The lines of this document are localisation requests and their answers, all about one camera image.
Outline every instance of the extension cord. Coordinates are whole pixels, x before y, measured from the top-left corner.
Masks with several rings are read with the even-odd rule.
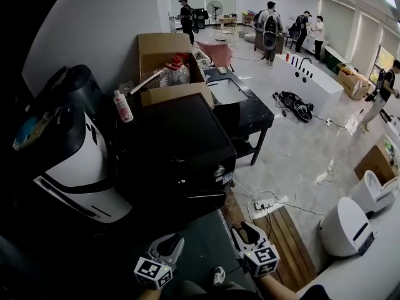
[[[274,199],[265,199],[265,200],[256,201],[254,203],[254,208],[256,210],[263,210],[265,208],[271,208],[274,205],[275,205]]]

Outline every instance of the person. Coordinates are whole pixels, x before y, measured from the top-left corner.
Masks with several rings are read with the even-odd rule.
[[[183,33],[189,35],[191,45],[194,44],[194,35],[192,32],[192,22],[193,22],[193,15],[192,15],[192,8],[188,5],[188,0],[179,0],[181,3],[181,14],[178,19],[181,20],[182,30]]]
[[[296,41],[296,52],[301,52],[301,46],[303,45],[304,40],[307,38],[307,27],[311,25],[311,22],[308,22],[308,17],[312,17],[309,11],[305,11],[302,16],[300,17],[301,21],[301,30],[300,30],[300,37]]]
[[[276,5],[275,2],[269,1],[267,3],[268,9],[263,11],[260,14],[260,17],[258,18],[259,28],[263,28],[264,33],[265,33],[266,22],[267,22],[268,18],[271,16],[276,23],[276,28],[277,28],[276,34],[278,34],[278,32],[282,31],[282,29],[283,29],[281,17],[279,16],[278,13],[276,13],[276,11],[274,9],[275,5]],[[265,50],[265,52],[264,52],[265,62],[270,66],[272,66],[274,64],[275,52],[276,52],[275,48],[273,50]]]
[[[225,281],[225,271],[222,267],[214,269],[214,279],[212,282],[211,292],[205,291],[192,281],[183,281],[177,285],[174,290],[173,299],[193,299],[193,300],[210,300],[210,299],[245,299],[245,300],[261,300],[261,298],[251,292],[245,290],[235,282]],[[297,300],[296,293],[277,282],[269,274],[256,278],[256,282],[263,291],[268,293],[268,299],[275,300]],[[139,300],[159,300],[161,296],[160,290],[145,290],[139,297]],[[325,289],[320,285],[312,286],[301,300],[329,300]]]
[[[322,16],[317,16],[317,25],[314,28],[311,26],[311,30],[315,32],[315,58],[319,60],[325,36],[324,18]]]
[[[393,89],[394,80],[397,74],[400,73],[400,61],[394,60],[392,68],[385,74],[381,90],[375,98],[372,108],[367,112],[361,121],[362,133],[369,131],[368,123],[370,123],[381,112],[390,96],[393,94],[396,98],[400,97],[398,90]]]

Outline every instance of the window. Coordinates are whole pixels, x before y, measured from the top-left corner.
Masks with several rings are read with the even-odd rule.
[[[378,76],[379,72],[381,69],[384,69],[385,71],[389,70],[392,65],[393,61],[395,60],[395,57],[389,53],[388,50],[383,48],[382,46],[379,46],[379,49],[377,51],[374,67],[372,68],[372,72],[369,76],[369,80],[373,83],[376,84],[378,81]]]

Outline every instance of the floor fan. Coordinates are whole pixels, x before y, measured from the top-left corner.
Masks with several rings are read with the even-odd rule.
[[[215,28],[217,28],[217,17],[223,13],[223,5],[218,1],[211,1],[207,5],[207,11],[215,18]]]

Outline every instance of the shoe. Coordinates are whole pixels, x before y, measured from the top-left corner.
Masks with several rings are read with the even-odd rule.
[[[369,132],[368,125],[366,123],[361,123],[361,131],[362,133]]]
[[[217,284],[222,284],[224,282],[226,275],[223,267],[215,267],[213,274],[214,274],[214,279],[212,280],[213,286]]]

